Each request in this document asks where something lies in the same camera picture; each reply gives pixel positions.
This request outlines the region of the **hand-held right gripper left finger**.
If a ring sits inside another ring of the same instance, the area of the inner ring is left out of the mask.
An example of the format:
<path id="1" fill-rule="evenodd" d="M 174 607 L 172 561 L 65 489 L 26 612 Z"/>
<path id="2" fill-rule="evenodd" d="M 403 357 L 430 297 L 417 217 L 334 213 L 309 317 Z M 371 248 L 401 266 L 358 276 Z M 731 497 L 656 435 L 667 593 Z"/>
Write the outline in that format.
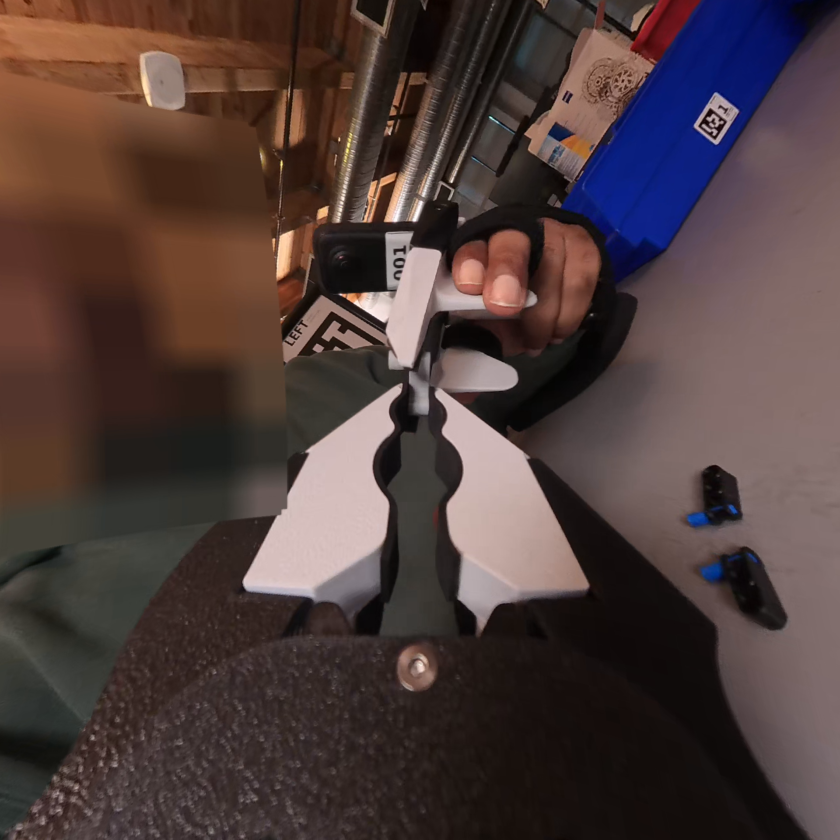
<path id="1" fill-rule="evenodd" d="M 243 579 L 246 592 L 331 602 L 356 614 L 391 598 L 398 572 L 396 501 L 410 424 L 397 385 L 294 458 L 287 507 Z"/>

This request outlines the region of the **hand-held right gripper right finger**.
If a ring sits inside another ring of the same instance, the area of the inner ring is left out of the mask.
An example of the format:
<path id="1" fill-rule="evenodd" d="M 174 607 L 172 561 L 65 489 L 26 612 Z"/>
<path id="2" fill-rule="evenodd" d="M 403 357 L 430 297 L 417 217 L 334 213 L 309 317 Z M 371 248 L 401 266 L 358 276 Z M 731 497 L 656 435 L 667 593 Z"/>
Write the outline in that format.
<path id="1" fill-rule="evenodd" d="M 428 422 L 446 488 L 438 579 L 476 632 L 500 605 L 586 594 L 585 573 L 520 448 L 444 392 L 431 395 Z"/>

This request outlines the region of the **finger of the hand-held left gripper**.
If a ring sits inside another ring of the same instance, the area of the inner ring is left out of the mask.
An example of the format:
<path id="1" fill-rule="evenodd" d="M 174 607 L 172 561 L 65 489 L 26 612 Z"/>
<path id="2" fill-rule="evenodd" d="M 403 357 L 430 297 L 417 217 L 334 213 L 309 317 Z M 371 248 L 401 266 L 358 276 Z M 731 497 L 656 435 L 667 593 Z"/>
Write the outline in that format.
<path id="1" fill-rule="evenodd" d="M 442 336 L 443 314 L 436 313 L 427 325 L 420 349 L 420 375 L 426 382 L 432 381 L 432 370 L 440 353 Z"/>
<path id="2" fill-rule="evenodd" d="M 387 342 L 399 368 L 413 368 L 434 314 L 434 290 L 443 252 L 415 247 L 408 253 L 387 322 Z"/>

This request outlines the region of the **black lego piece blue pin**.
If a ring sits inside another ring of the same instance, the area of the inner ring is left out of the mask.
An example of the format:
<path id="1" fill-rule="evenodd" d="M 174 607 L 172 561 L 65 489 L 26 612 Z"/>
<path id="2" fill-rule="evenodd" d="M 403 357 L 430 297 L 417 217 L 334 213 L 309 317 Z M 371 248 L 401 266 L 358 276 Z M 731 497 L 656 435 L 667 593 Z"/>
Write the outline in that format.
<path id="1" fill-rule="evenodd" d="M 686 517 L 693 529 L 720 526 L 742 520 L 739 484 L 719 465 L 709 465 L 700 474 L 702 509 Z"/>
<path id="2" fill-rule="evenodd" d="M 742 614 L 769 631 L 780 631 L 788 623 L 782 605 L 760 556 L 748 546 L 718 555 L 699 567 L 701 578 L 727 585 Z"/>

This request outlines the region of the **person's left hand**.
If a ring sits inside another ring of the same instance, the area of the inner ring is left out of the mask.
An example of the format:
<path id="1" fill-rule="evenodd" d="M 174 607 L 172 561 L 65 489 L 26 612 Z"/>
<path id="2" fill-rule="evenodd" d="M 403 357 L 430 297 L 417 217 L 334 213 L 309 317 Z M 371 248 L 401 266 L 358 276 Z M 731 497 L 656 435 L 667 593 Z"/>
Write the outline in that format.
<path id="1" fill-rule="evenodd" d="M 482 298 L 491 319 L 481 325 L 506 356 L 536 356 L 567 340 L 581 326 L 602 273 L 598 245 L 583 226 L 551 217 L 539 225 L 543 246 L 535 268 L 529 237 L 512 228 L 469 241 L 453 257 L 456 288 Z"/>

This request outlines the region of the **blue plastic bin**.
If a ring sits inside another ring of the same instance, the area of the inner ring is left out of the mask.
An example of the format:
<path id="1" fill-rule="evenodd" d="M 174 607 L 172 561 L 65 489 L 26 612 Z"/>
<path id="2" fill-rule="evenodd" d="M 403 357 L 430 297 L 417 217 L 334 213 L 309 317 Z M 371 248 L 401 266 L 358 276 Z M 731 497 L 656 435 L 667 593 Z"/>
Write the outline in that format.
<path id="1" fill-rule="evenodd" d="M 838 2 L 702 1 L 606 132 L 563 208 L 614 279 L 670 246 L 782 69 Z"/>

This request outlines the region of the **white printed cardboard box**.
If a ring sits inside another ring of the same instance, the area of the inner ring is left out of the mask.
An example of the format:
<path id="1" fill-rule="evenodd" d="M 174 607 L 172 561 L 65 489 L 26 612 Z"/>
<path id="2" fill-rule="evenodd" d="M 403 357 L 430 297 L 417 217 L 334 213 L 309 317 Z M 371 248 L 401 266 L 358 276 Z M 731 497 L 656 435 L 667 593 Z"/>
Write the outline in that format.
<path id="1" fill-rule="evenodd" d="M 553 103 L 526 132 L 528 152 L 574 183 L 654 67 L 624 37 L 584 28 Z"/>

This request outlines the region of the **person's green sweatshirt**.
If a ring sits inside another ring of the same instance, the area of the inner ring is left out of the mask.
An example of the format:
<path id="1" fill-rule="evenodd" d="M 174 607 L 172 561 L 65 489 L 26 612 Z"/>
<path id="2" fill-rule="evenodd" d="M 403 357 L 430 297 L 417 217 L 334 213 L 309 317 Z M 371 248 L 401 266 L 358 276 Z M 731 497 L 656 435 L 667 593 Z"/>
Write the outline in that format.
<path id="1" fill-rule="evenodd" d="M 288 448 L 301 452 L 400 382 L 370 347 L 293 359 L 286 367 Z M 427 425 L 402 438 L 400 566 L 386 636 L 456 634 L 434 571 L 433 513 L 443 486 Z M 2 837 L 67 756 L 90 718 L 126 637 L 152 595 L 211 528 L 202 523 L 21 553 L 1 569 Z"/>

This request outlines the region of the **red plastic bin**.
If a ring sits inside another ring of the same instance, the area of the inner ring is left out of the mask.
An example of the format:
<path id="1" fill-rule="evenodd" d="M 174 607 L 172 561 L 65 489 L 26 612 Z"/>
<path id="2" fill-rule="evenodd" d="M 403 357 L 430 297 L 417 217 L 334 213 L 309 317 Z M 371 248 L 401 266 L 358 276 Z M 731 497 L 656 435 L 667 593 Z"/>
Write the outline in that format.
<path id="1" fill-rule="evenodd" d="M 700 3 L 701 1 L 657 2 L 639 29 L 631 50 L 648 61 L 661 60 Z"/>

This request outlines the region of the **silver ventilation duct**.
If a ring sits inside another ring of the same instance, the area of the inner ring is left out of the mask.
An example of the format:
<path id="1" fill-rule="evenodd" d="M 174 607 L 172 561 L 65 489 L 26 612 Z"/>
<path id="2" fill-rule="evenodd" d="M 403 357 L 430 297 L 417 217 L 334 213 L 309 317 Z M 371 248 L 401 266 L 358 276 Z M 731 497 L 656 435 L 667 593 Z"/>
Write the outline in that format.
<path id="1" fill-rule="evenodd" d="M 416 221 L 435 199 L 511 1 L 457 1 L 428 75 L 385 221 Z"/>
<path id="2" fill-rule="evenodd" d="M 385 127 L 421 3 L 389 2 L 386 8 L 391 15 L 384 35 L 363 26 L 349 114 L 329 199 L 328 220 L 333 224 L 363 221 Z"/>

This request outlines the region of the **white wall-mounted device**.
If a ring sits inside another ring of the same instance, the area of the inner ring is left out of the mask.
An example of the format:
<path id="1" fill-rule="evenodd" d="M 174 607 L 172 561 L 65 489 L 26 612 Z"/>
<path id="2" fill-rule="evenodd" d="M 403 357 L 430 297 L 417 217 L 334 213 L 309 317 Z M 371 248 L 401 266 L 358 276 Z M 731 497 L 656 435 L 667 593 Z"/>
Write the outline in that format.
<path id="1" fill-rule="evenodd" d="M 140 54 L 140 80 L 148 106 L 180 111 L 186 105 L 185 77 L 181 61 L 173 54 L 152 50 Z"/>

